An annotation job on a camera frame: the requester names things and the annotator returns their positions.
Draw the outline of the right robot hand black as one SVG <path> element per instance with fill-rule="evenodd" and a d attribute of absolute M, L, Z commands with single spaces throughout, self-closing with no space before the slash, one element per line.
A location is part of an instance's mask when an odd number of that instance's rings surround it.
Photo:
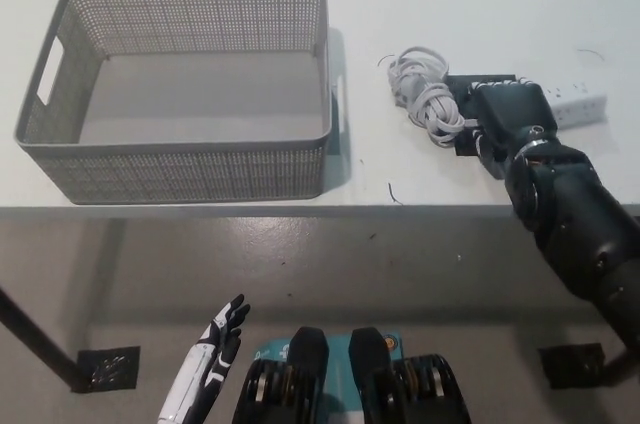
<path fill-rule="evenodd" d="M 558 126 L 541 86 L 520 78 L 470 86 L 476 127 L 472 139 L 485 170 L 496 180 L 520 150 L 533 141 L 553 140 Z"/>

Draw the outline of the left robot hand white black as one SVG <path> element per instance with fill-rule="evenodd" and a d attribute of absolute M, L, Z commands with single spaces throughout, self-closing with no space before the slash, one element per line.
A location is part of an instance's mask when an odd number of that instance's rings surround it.
<path fill-rule="evenodd" d="M 203 423 L 218 398 L 241 345 L 240 326 L 250 311 L 243 294 L 229 301 L 189 349 L 157 422 Z"/>

